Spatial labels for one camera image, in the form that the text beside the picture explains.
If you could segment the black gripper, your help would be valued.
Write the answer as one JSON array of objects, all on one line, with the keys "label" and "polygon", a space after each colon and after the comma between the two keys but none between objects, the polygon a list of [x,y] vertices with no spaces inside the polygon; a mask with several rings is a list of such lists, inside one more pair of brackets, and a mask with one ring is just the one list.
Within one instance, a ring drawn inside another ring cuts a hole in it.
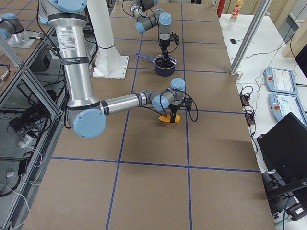
[{"label": "black gripper", "polygon": [[170,123],[177,123],[177,111],[182,107],[182,103],[170,104]]},{"label": "black gripper", "polygon": [[170,46],[170,39],[159,39],[159,46],[162,50],[163,60],[168,60],[168,47]]}]

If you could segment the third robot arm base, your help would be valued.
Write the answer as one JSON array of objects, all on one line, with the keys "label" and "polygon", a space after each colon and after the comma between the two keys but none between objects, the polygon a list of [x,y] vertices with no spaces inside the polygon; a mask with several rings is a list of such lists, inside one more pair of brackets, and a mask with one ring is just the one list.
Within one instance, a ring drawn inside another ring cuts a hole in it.
[{"label": "third robot arm base", "polygon": [[30,48],[34,42],[14,13],[0,16],[0,35],[12,48]]}]

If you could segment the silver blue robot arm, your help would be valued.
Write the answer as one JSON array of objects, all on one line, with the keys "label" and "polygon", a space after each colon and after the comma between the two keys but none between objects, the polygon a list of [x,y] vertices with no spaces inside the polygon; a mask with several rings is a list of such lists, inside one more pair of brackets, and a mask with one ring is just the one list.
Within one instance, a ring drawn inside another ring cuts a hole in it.
[{"label": "silver blue robot arm", "polygon": [[[104,0],[41,0],[39,17],[56,30],[60,60],[64,68],[70,99],[67,120],[82,138],[95,138],[106,128],[107,116],[151,104],[158,111],[170,109],[174,122],[176,111],[186,103],[185,81],[174,78],[162,92],[144,90],[101,101],[95,97],[92,77],[125,77],[129,58],[116,47],[107,2]],[[98,51],[94,70],[83,29],[91,20]]]},{"label": "silver blue robot arm", "polygon": [[171,41],[171,14],[162,9],[156,9],[150,16],[145,16],[145,12],[151,10],[157,4],[157,0],[134,0],[131,4],[130,12],[136,19],[135,27],[138,33],[143,34],[158,26],[159,46],[164,60],[167,60],[169,58],[168,47]]}]

